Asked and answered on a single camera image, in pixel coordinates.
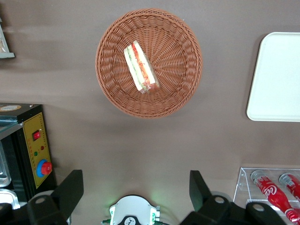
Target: wicker basket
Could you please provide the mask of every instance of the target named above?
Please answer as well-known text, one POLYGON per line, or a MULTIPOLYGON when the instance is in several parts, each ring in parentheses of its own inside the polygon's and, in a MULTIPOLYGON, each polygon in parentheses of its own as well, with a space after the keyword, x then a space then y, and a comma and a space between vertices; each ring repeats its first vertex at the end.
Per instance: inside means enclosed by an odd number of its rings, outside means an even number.
POLYGON ((105 32, 96 55, 99 84, 120 110, 139 118, 159 118, 179 110, 199 85, 202 55, 192 30, 161 9, 129 12, 105 32), (149 58, 160 90, 141 94, 135 87, 123 50, 137 40, 149 58))

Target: red knob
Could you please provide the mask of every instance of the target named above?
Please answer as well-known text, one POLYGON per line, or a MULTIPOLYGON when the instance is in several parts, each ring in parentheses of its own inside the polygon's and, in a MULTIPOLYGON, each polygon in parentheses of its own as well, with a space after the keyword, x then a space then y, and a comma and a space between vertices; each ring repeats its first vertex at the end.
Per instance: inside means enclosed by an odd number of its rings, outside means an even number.
POLYGON ((42 165, 41 173, 43 175, 48 175, 52 171, 52 163, 50 162, 44 162, 42 165))

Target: sandwich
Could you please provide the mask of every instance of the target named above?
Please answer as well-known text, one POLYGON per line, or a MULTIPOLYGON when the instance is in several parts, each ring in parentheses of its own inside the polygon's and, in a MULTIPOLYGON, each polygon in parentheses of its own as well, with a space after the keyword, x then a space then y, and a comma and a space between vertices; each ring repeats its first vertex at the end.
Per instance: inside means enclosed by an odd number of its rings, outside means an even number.
POLYGON ((139 92, 153 92, 160 85, 154 70, 137 41, 124 49, 124 55, 129 71, 139 92))

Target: machine label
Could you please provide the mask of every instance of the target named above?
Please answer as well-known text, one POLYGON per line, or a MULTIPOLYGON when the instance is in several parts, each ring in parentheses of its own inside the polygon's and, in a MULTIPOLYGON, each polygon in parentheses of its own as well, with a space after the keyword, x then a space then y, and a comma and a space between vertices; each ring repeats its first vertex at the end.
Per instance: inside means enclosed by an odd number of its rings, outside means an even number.
POLYGON ((6 105, 3 107, 0 107, 0 112, 8 112, 8 111, 13 111, 13 110, 18 110, 21 108, 22 108, 22 106, 20 106, 20 105, 6 105))
POLYGON ((24 135, 27 144, 28 155, 34 177, 36 188, 38 188, 48 175, 39 177, 37 174, 38 163, 42 160, 50 161, 48 143, 45 133, 43 114, 40 112, 36 116, 24 122, 24 135))

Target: control panel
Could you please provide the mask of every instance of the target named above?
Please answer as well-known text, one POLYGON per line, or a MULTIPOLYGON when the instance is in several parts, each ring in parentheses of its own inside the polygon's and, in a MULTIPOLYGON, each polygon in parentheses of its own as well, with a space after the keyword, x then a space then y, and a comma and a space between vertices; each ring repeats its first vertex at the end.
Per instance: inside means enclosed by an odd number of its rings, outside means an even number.
POLYGON ((40 112, 24 121, 23 130, 34 182, 38 188, 52 171, 43 114, 40 112))

